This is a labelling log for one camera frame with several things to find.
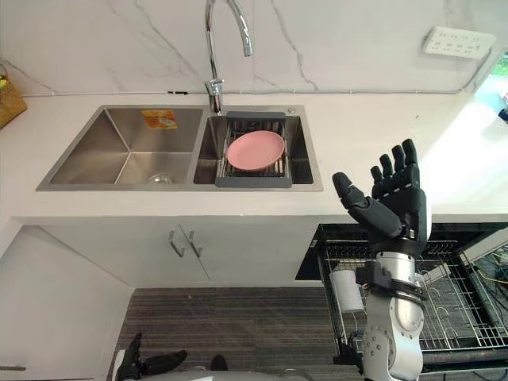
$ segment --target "wicker basket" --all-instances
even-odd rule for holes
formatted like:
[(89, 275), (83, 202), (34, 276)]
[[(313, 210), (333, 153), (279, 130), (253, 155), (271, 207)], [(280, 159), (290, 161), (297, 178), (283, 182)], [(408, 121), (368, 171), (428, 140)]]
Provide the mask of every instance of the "wicker basket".
[(7, 70), (0, 64), (5, 74), (0, 74), (2, 82), (7, 81), (5, 86), (0, 87), (0, 129), (13, 120), (17, 115), (26, 110), (26, 103), (20, 96), (16, 87), (7, 79)]

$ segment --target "stainless steel sink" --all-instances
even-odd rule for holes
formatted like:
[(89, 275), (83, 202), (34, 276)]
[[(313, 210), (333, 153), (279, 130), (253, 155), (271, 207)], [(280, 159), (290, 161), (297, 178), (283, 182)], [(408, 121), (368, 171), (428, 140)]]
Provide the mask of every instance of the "stainless steel sink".
[[(141, 111), (153, 109), (172, 110), (176, 128), (149, 128)], [(322, 189), (302, 107), (225, 107), (228, 110), (285, 112), (293, 183), (285, 191)], [(102, 106), (37, 190), (248, 191), (214, 185), (226, 131), (226, 117), (212, 116), (208, 106)]]
[[(224, 140), (228, 131), (226, 116), (209, 117), (206, 121), (194, 183), (214, 184), (218, 166), (224, 156)], [(287, 146), (287, 161), (293, 186), (314, 183), (309, 153), (300, 116), (286, 116), (284, 137)]]

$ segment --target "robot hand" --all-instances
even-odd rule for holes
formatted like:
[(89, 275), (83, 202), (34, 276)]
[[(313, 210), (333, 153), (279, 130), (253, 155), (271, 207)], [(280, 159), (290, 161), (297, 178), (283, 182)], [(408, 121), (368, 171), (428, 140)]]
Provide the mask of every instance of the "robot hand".
[(383, 173), (377, 166), (371, 169), (372, 197), (342, 172), (333, 175), (333, 185), (342, 205), (368, 231), (373, 252), (404, 252), (418, 259), (427, 243), (427, 216), (416, 149), (407, 139), (391, 151), (395, 171), (386, 154), (379, 158)]
[(425, 292), (415, 274), (415, 260), (427, 243), (425, 193), (413, 141), (392, 149), (371, 169), (372, 197), (352, 185), (342, 172), (333, 184), (349, 214), (367, 231), (376, 261), (356, 269), (356, 282), (367, 285), (367, 326), (363, 337), (363, 368), (375, 381), (418, 380), (423, 359), (419, 335), (423, 327)]

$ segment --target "faucet spout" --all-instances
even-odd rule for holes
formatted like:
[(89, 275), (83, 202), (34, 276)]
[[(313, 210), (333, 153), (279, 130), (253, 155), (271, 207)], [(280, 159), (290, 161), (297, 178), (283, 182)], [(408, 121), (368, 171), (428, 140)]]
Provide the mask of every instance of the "faucet spout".
[[(236, 0), (226, 0), (231, 12), (237, 20), (238, 28), (240, 30), (240, 36), (244, 45), (244, 56), (248, 57), (252, 55), (252, 38), (248, 30), (245, 16), (241, 11), (240, 6)], [(205, 83), (206, 90), (208, 91), (208, 97), (210, 100), (210, 108), (217, 115), (221, 114), (222, 107), (222, 84), (223, 79), (218, 78), (217, 65), (215, 63), (215, 51), (214, 51), (214, 36), (212, 34), (212, 16), (214, 12), (215, 0), (206, 0), (205, 8), (205, 31), (206, 31), (206, 45), (208, 47), (208, 55), (210, 57), (210, 66), (212, 69), (212, 79)]]

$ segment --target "cabinet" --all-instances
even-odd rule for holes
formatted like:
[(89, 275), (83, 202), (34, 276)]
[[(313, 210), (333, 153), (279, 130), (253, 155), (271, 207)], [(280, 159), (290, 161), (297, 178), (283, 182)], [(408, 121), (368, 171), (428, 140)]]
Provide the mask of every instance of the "cabinet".
[(0, 260), (0, 379), (106, 379), (132, 289), (37, 227)]
[(183, 217), (180, 225), (210, 279), (219, 283), (290, 286), (318, 218)]
[(208, 281), (177, 218), (91, 218), (44, 229), (131, 287)]
[(314, 216), (198, 216), (98, 218), (44, 228), (132, 287), (184, 287), (290, 286), (317, 226)]

